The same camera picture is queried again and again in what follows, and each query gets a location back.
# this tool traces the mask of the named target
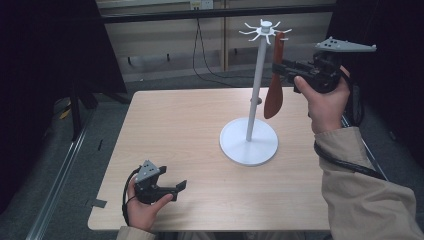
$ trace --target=black cable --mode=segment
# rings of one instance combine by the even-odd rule
[[[318,154],[319,157],[321,157],[322,159],[326,160],[327,162],[329,162],[333,165],[336,165],[336,166],[339,166],[339,167],[342,167],[342,168],[345,168],[345,169],[349,169],[351,171],[358,172],[358,173],[367,175],[369,177],[374,177],[374,178],[378,178],[378,179],[381,179],[381,180],[386,180],[385,177],[382,174],[380,174],[377,171],[374,171],[373,169],[331,157],[326,152],[324,152],[324,150],[320,146],[318,146],[318,144],[316,142],[314,142],[314,149],[315,149],[315,152]]]
[[[131,181],[131,178],[134,176],[134,174],[138,173],[141,169],[141,166],[137,169],[135,169],[130,176],[128,176],[127,182],[125,183],[125,187],[124,187],[124,193],[122,196],[122,215],[124,216],[125,222],[127,223],[127,225],[130,225],[129,219],[128,219],[128,211],[127,211],[127,204],[129,201],[131,201],[133,198],[135,198],[137,195],[134,195],[133,197],[131,197],[130,199],[128,199],[128,201],[125,201],[126,196],[127,196],[127,190],[128,190],[128,185]]]
[[[206,68],[208,69],[209,73],[211,73],[212,75],[219,77],[219,78],[250,78],[250,79],[254,78],[252,76],[222,76],[222,75],[218,75],[218,74],[212,72],[212,70],[209,68],[209,65],[206,61],[206,54],[205,54],[205,47],[204,47],[204,44],[203,44],[202,29],[200,28],[200,21],[199,21],[199,19],[197,19],[197,31],[196,31],[196,39],[195,39],[195,42],[194,42],[194,51],[193,51],[193,59],[192,60],[193,60],[193,70],[200,79],[202,79],[204,81],[220,83],[220,84],[223,84],[223,85],[226,85],[226,86],[229,86],[229,87],[233,87],[233,88],[239,88],[239,87],[231,85],[231,84],[227,84],[227,83],[223,83],[223,82],[219,82],[219,81],[215,81],[215,80],[210,80],[210,79],[205,79],[197,73],[197,71],[194,67],[194,57],[195,57],[196,48],[197,48],[197,38],[198,38],[198,36],[200,36],[200,42],[202,44],[203,61],[206,65]]]
[[[364,115],[365,115],[365,109],[364,109],[364,106],[363,106],[363,99],[362,99],[362,95],[361,95],[361,92],[360,92],[360,88],[359,88],[357,82],[353,81],[351,77],[347,76],[347,74],[344,71],[340,70],[340,73],[349,85],[349,90],[351,91],[351,94],[352,94],[352,101],[354,100],[355,86],[356,86],[356,90],[358,91],[357,92],[357,94],[358,94],[357,95],[357,102],[356,102],[356,114],[354,112],[352,112],[353,113],[353,116],[352,116],[353,119],[351,119],[351,120],[352,120],[353,126],[359,127],[359,125],[361,124],[361,122],[364,118]]]

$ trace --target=wooden spatula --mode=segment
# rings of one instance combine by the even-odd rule
[[[284,33],[279,32],[275,36],[275,44],[274,44],[274,58],[273,62],[277,64],[281,64],[283,59],[283,48],[284,41],[281,39],[284,38]],[[270,119],[274,117],[281,109],[283,105],[283,89],[280,82],[280,75],[273,73],[271,84],[268,88],[268,94],[265,99],[264,106],[264,117],[265,119]]]

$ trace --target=beige sleeve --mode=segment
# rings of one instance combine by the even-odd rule
[[[155,235],[148,233],[146,231],[133,228],[133,227],[127,227],[122,226],[121,229],[119,229],[118,236],[116,237],[116,240],[154,240]]]
[[[332,157],[372,168],[358,128],[315,135]],[[334,239],[424,239],[411,189],[336,167],[320,159],[322,195]]]

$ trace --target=wooden table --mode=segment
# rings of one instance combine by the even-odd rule
[[[93,230],[125,225],[122,192],[128,175],[146,159],[168,166],[158,185],[187,180],[177,202],[165,206],[156,231],[328,230],[321,195],[322,171],[313,151],[307,102],[283,88],[284,103],[264,120],[279,146],[264,165],[246,167],[228,159],[219,137],[230,121],[247,117],[252,89],[143,91],[134,95],[88,221]],[[260,90],[265,100],[267,89]]]

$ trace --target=white pole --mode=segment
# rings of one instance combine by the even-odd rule
[[[247,125],[246,141],[252,141],[253,125],[255,123],[256,107],[258,106],[259,89],[262,81],[262,71],[264,69],[265,53],[267,40],[261,36],[261,42],[258,49],[258,57],[256,59],[255,78],[253,82],[252,99],[250,103],[249,123]]]

